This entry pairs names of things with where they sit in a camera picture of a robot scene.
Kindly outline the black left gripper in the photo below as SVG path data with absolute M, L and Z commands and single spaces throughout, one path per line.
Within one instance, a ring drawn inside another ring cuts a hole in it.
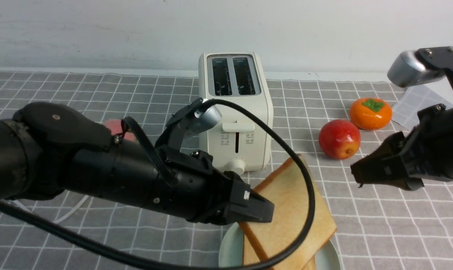
M 156 184 L 156 211 L 214 225 L 272 221 L 274 203 L 232 173 L 213 167 L 213 156 L 208 153 L 198 150 L 185 154 L 168 146 L 158 148 L 157 153 L 176 183 Z M 247 201 L 243 194 L 248 192 Z

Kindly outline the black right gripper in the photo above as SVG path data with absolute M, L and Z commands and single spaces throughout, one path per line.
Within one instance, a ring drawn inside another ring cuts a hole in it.
M 431 106 L 418 117 L 420 123 L 408 135 L 394 133 L 384 140 L 386 145 L 350 166 L 359 188 L 384 185 L 417 191 L 425 187 L 421 178 L 453 181 L 453 108 Z

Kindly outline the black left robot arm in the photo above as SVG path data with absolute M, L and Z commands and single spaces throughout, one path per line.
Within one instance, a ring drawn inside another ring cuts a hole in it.
M 139 207 L 187 222 L 272 221 L 274 204 L 204 151 L 180 152 L 211 121 L 202 99 L 184 106 L 155 145 L 134 119 L 112 134 L 64 104 L 32 102 L 0 119 L 0 200 L 51 200 L 64 191 Z

